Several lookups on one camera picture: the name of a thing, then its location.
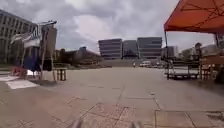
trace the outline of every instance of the sky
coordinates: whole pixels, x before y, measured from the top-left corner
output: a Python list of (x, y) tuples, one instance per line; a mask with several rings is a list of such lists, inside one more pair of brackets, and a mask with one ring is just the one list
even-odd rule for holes
[[(163, 37), (163, 24), (178, 0), (0, 0), (0, 9), (34, 23), (57, 21), (57, 48), (87, 46), (99, 52), (98, 40)], [(214, 43), (213, 35), (168, 32), (168, 44), (179, 51)]]

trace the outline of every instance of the roof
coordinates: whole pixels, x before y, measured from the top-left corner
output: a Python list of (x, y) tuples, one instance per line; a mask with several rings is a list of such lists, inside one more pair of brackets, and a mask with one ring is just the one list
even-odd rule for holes
[(224, 32), (224, 0), (180, 0), (165, 31)]

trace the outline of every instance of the market stall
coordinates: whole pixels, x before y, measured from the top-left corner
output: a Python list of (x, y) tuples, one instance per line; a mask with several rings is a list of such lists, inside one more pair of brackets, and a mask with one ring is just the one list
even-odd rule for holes
[(55, 50), (57, 29), (56, 21), (38, 24), (32, 33), (17, 34), (12, 37), (13, 43), (21, 43), (23, 46), (21, 59), (16, 57), (13, 75), (26, 78), (27, 70), (37, 72), (39, 79), (43, 79), (43, 71), (52, 71), (55, 79), (53, 54)]

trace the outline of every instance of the blue cloth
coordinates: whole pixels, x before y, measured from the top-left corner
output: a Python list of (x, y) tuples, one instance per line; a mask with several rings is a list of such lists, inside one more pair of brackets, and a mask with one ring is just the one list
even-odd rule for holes
[(32, 49), (32, 55), (24, 58), (23, 68), (34, 71), (40, 71), (40, 59), (35, 55), (35, 48)]

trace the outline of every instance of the pole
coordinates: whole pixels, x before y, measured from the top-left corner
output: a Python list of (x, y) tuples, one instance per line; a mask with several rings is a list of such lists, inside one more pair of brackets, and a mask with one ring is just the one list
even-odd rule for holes
[(168, 42), (167, 42), (167, 33), (166, 33), (166, 31), (164, 30), (164, 35), (165, 35), (165, 41), (166, 41), (166, 47), (165, 47), (165, 49), (166, 49), (166, 59), (167, 59), (167, 67), (165, 67), (165, 69), (167, 68), (167, 79), (169, 79), (169, 60), (168, 60), (168, 58), (169, 58), (169, 51), (168, 51)]
[(54, 79), (54, 81), (56, 82), (56, 79), (55, 79), (55, 72), (54, 72), (54, 59), (53, 59), (52, 53), (51, 53), (51, 67), (52, 67), (52, 75), (53, 75), (53, 79)]
[(45, 58), (45, 54), (46, 54), (46, 47), (47, 47), (47, 43), (46, 43), (46, 31), (44, 33), (44, 37), (43, 37), (43, 55), (42, 55), (42, 62), (41, 62), (41, 66), (40, 66), (40, 70), (41, 70), (41, 74), (40, 74), (40, 79), (43, 80), (43, 65), (44, 65), (44, 58)]

